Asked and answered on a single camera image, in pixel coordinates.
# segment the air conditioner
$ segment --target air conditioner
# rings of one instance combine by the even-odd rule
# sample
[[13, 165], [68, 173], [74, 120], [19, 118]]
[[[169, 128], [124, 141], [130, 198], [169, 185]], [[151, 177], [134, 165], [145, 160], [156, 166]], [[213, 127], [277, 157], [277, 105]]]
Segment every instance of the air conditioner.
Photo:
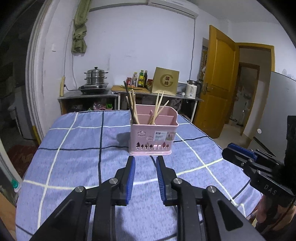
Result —
[[148, 6], [164, 8], [190, 18], [197, 18], [199, 13], [198, 6], [186, 0], [148, 0]]

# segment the green curtain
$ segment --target green curtain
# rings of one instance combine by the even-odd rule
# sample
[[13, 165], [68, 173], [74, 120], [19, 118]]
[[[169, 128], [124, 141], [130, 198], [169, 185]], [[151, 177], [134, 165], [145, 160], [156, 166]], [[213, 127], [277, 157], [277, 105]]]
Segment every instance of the green curtain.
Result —
[[91, 5], [91, 0], [80, 0], [78, 5], [75, 18], [74, 18], [74, 30], [73, 33], [73, 43], [72, 52], [74, 53], [85, 53], [86, 43], [84, 41], [84, 36], [86, 35], [85, 22], [87, 21], [87, 14], [89, 13], [89, 8]]

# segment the pink storage basket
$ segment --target pink storage basket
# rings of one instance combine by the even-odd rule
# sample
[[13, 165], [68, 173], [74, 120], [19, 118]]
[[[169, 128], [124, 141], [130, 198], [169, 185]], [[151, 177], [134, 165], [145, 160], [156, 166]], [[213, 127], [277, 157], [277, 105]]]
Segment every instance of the pink storage basket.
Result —
[[172, 107], [166, 106], [155, 119], [155, 125], [148, 125], [155, 106], [137, 104], [136, 107], [140, 124], [131, 123], [129, 153], [133, 156], [171, 154], [179, 126], [178, 113]]

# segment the refrigerator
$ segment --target refrigerator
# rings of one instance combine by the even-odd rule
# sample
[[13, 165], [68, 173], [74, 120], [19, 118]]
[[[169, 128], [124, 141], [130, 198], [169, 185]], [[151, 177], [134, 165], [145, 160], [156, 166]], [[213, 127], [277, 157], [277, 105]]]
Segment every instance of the refrigerator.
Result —
[[283, 163], [288, 115], [296, 115], [296, 81], [271, 72], [267, 101], [249, 149], [272, 154]]

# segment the wooden door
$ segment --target wooden door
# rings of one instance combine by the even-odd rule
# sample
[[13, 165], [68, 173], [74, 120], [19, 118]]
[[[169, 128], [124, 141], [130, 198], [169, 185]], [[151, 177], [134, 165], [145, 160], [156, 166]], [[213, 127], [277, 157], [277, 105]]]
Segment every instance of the wooden door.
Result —
[[205, 78], [194, 125], [218, 138], [225, 124], [236, 84], [239, 47], [224, 33], [210, 25]]

